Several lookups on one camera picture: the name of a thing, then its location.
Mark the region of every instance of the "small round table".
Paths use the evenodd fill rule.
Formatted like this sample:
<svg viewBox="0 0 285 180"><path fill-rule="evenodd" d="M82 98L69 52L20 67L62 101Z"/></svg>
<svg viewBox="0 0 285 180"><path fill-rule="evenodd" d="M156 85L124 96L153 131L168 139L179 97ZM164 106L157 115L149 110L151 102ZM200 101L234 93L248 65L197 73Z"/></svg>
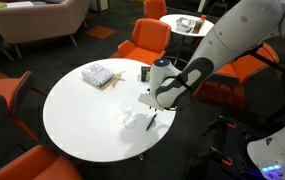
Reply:
<svg viewBox="0 0 285 180"><path fill-rule="evenodd" d="M213 23L211 23L210 21L208 20L205 20L203 26L201 27L199 33L195 34L193 33L193 28L191 29L190 32L183 32L183 31L179 31L177 30L177 20L179 18L185 18L185 19L189 19L189 20L193 20L193 21L197 21L199 20L200 18L199 17L196 17L196 16L190 16L190 15L185 15L185 14L169 14L169 15L165 15L163 17L160 18L160 21L168 24L171 26L171 31L173 33L176 33L176 34L180 34L182 35L182 40L178 46L178 53L177 53L177 56L174 60L174 63L173 65L175 66L177 61L178 60L181 60L183 62L186 62L188 63L188 61L184 61L182 59L180 59L180 51L181 51L181 48L182 48L182 45L184 43L184 39L186 36L189 36L189 37L204 37L210 30L211 28L214 26Z"/></svg>
<svg viewBox="0 0 285 180"><path fill-rule="evenodd" d="M125 81L103 91L83 81L81 70L97 63ZM148 83L139 81L141 66L129 59L104 59L80 66L60 79L50 91L43 109L45 130L66 153L93 162L111 162L137 156L155 145L170 128L175 112L156 111L138 101ZM116 121L121 103L134 104L136 126L127 129ZM157 117L146 128L152 116Z"/></svg>

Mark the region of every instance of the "dark floor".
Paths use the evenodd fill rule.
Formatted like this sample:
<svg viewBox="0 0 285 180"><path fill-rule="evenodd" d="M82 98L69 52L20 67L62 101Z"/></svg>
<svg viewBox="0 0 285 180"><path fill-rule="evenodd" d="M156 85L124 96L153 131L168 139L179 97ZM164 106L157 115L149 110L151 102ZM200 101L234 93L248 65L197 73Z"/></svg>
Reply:
<svg viewBox="0 0 285 180"><path fill-rule="evenodd" d="M188 13L169 8L169 13ZM81 27L75 35L78 47L74 47L68 37L25 43L21 46L22 59L8 60L0 52L0 72L9 77L19 77L30 70L36 78L36 87L49 92L54 84L66 73L88 62L108 58L117 51L117 46L130 39L132 21L143 17L143 5L129 0L110 0L107 13L88 19L88 29L97 25L117 30L110 37L99 40L84 34ZM209 17L216 22L218 18ZM174 36L175 42L181 37ZM187 39L184 50L190 50L193 40ZM285 44L281 39L268 40L285 65ZM9 52L15 56L13 48ZM42 109L45 99L31 92L18 111L22 118L39 136L44 144L69 158L84 179L95 180L181 180L192 154L206 151L213 142L215 132L206 136L202 133L214 117L221 112L221 106L208 102L192 101L184 110L178 111L171 129L162 140L144 153L145 159L138 157L111 163L84 162L61 152L47 137L42 124ZM285 104L285 92L276 77L274 69L267 69L250 79L246 87L247 110L261 117L268 117ZM0 122L0 166L12 161L24 150L36 145L8 120Z"/></svg>

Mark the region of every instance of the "blue light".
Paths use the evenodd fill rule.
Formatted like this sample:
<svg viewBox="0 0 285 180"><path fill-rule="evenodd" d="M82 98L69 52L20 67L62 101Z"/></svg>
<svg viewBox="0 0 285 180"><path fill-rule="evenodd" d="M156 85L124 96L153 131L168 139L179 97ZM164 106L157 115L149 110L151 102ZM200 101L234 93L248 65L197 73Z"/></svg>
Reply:
<svg viewBox="0 0 285 180"><path fill-rule="evenodd" d="M274 169L281 169L281 166L280 165L275 165L275 166L273 166L274 167Z"/></svg>

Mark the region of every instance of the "pen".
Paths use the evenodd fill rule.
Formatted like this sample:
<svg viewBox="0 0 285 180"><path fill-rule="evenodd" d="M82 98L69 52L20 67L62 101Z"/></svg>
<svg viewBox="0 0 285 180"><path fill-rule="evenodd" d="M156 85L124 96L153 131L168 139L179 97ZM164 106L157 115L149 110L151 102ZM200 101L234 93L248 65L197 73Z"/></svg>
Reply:
<svg viewBox="0 0 285 180"><path fill-rule="evenodd" d="M150 123L149 123L149 125L148 125L148 127L146 128L145 131L147 131L147 130L150 129L150 127L151 127L151 125L152 125L152 123L153 123L153 121L155 120L155 118L156 118L157 115L158 115L158 114L154 114L154 115L153 115L153 117L152 117L152 119L151 119L151 121L150 121Z"/></svg>

